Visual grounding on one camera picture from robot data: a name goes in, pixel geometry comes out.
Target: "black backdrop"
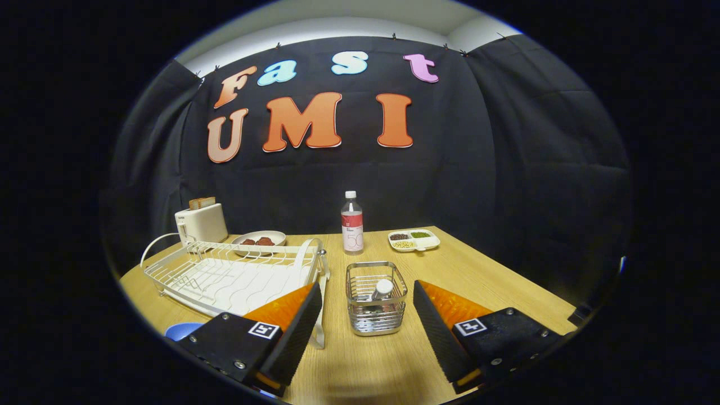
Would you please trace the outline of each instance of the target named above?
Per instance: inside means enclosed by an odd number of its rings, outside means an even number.
[[[366,52],[367,69],[333,74],[330,60],[344,50]],[[414,53],[434,61],[438,82],[414,77],[402,59]],[[297,62],[293,79],[256,83],[288,59]],[[215,109],[222,81],[251,66],[258,73]],[[291,97],[303,111],[322,92],[342,94],[342,144],[263,152],[267,102]],[[377,144],[383,93],[412,99],[409,148]],[[214,163],[207,124],[226,118],[226,146],[227,118],[240,108],[249,110],[240,150]],[[230,63],[202,84],[171,62],[127,122],[101,215],[120,274],[155,237],[176,231],[175,212],[208,195],[222,203],[231,233],[336,233],[343,191],[356,190],[367,231],[437,225],[576,306],[594,305],[629,235],[629,168],[612,120],[577,74],[525,35],[467,56],[409,40],[312,40]]]

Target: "white dish rack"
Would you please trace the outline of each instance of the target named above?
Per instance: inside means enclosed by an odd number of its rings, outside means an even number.
[[[330,269],[320,239],[308,239],[301,246],[195,241],[143,268],[152,245],[171,235],[177,233],[152,241],[140,260],[140,268],[161,296],[168,295],[211,317],[222,312],[242,316],[317,281],[325,307]],[[310,341],[320,349],[325,347],[322,309]]]

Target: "toast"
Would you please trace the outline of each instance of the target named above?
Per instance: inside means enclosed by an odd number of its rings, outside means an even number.
[[[190,200],[190,209],[199,210],[200,208],[209,207],[213,204],[215,204],[215,197],[196,198]]]

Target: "beans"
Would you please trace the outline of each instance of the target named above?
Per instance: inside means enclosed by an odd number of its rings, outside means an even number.
[[[407,249],[409,247],[415,247],[415,243],[411,241],[400,241],[395,242],[392,244],[394,247],[400,248],[400,249]]]

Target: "wire basket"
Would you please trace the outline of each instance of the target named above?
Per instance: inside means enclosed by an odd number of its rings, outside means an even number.
[[[368,267],[387,267],[368,269]],[[380,280],[392,282],[390,294],[380,300],[372,300],[375,285]],[[353,332],[359,336],[378,336],[397,332],[405,313],[405,296],[408,287],[400,271],[391,262],[360,262],[348,266],[346,273],[348,314]]]

